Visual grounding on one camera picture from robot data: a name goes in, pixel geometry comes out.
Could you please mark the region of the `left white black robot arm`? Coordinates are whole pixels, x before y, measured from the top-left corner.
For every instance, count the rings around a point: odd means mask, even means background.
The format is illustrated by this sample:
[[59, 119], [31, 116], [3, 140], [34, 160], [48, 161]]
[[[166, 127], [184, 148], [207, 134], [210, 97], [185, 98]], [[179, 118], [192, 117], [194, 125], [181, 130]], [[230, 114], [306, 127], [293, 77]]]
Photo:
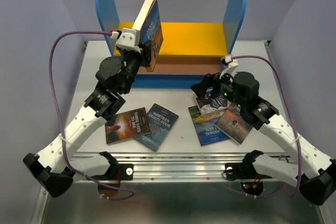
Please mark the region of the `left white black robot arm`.
[[34, 178], [54, 198], [64, 194], [75, 181], [87, 179], [103, 186], [103, 180], [124, 174], [108, 152], [100, 152], [82, 162], [70, 161], [84, 142], [125, 104], [122, 95], [130, 92], [139, 69], [153, 70], [160, 49], [148, 42], [137, 49], [117, 46], [117, 50], [120, 57], [110, 56], [101, 61], [96, 73], [98, 83], [74, 119], [44, 149], [36, 154], [28, 153], [23, 159]]

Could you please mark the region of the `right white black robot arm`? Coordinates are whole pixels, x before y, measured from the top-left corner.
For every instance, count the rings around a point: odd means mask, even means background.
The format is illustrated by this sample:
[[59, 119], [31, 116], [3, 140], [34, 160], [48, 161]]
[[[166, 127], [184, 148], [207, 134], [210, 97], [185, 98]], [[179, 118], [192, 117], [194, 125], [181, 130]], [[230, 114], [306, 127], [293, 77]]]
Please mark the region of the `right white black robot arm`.
[[239, 107], [242, 118], [253, 128], [274, 141], [295, 164], [276, 160], [261, 151], [251, 151], [240, 163], [228, 163], [228, 180], [274, 178], [293, 187], [312, 204], [321, 206], [335, 192], [335, 160], [321, 152], [285, 120], [270, 102], [259, 96], [259, 82], [249, 72], [234, 76], [206, 74], [204, 79], [191, 86], [200, 99], [208, 88], [212, 95], [222, 95]]

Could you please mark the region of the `A Tale of Two Cities book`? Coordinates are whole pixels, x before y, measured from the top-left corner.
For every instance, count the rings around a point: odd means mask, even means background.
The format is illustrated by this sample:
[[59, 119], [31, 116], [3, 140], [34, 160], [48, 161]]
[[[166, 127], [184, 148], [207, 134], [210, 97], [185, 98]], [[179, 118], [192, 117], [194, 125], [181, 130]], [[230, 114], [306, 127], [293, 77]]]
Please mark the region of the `A Tale of Two Cities book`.
[[232, 103], [215, 123], [215, 127], [227, 135], [234, 143], [241, 145], [252, 126], [240, 114], [240, 107]]

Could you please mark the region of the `Nineteen Eighty-Four book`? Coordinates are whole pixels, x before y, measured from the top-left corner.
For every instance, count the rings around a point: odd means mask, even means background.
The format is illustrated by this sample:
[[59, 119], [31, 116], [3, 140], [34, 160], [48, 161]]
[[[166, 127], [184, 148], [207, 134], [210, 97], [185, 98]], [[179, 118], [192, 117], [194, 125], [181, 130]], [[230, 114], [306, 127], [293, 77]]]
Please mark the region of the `Nineteen Eighty-Four book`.
[[150, 132], [134, 139], [150, 150], [157, 152], [179, 116], [156, 103], [152, 105], [146, 116]]

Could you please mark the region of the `Little Women book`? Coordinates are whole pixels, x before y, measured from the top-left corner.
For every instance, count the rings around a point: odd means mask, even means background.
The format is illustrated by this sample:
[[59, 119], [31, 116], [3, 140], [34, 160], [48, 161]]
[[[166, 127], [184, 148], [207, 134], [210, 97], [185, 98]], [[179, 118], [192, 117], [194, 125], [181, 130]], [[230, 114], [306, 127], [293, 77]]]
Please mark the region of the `Little Women book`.
[[213, 88], [210, 87], [205, 93], [205, 98], [199, 99], [197, 95], [194, 95], [198, 109], [202, 116], [208, 116], [214, 113], [224, 113], [231, 105], [226, 98], [218, 96], [217, 98], [211, 98]]

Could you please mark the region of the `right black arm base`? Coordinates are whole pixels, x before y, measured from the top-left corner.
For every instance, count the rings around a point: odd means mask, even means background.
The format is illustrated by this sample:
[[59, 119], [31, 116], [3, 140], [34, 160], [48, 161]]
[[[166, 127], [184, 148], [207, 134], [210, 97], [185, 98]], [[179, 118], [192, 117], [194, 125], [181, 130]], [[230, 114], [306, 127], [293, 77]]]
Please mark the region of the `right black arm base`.
[[237, 179], [271, 179], [270, 176], [261, 175], [256, 172], [250, 163], [226, 163], [222, 176], [228, 181]]

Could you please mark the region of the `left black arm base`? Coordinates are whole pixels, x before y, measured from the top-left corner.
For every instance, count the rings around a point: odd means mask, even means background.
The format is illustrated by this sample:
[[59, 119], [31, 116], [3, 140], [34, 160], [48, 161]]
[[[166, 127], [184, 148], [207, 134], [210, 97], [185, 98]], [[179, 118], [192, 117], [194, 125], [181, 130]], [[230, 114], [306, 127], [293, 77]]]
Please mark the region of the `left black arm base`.
[[105, 174], [92, 176], [95, 180], [132, 180], [134, 165], [131, 163], [112, 165]]

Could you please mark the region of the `Jane Eyre book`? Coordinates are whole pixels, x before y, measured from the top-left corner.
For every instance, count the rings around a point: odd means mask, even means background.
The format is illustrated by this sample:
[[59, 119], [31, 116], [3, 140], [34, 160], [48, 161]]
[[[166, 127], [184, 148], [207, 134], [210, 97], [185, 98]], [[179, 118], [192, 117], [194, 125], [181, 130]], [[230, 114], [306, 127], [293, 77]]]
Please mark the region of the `Jane Eyre book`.
[[160, 51], [164, 38], [157, 0], [144, 0], [132, 29], [140, 31], [139, 47], [154, 42], [159, 46]]

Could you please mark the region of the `Three Days to See book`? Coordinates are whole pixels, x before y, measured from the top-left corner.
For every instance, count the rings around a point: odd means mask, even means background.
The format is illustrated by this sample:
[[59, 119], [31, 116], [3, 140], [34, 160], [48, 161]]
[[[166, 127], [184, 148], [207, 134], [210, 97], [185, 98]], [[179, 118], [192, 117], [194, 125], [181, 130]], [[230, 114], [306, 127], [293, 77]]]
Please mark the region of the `Three Days to See book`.
[[145, 107], [115, 114], [105, 124], [105, 133], [107, 145], [150, 133]]

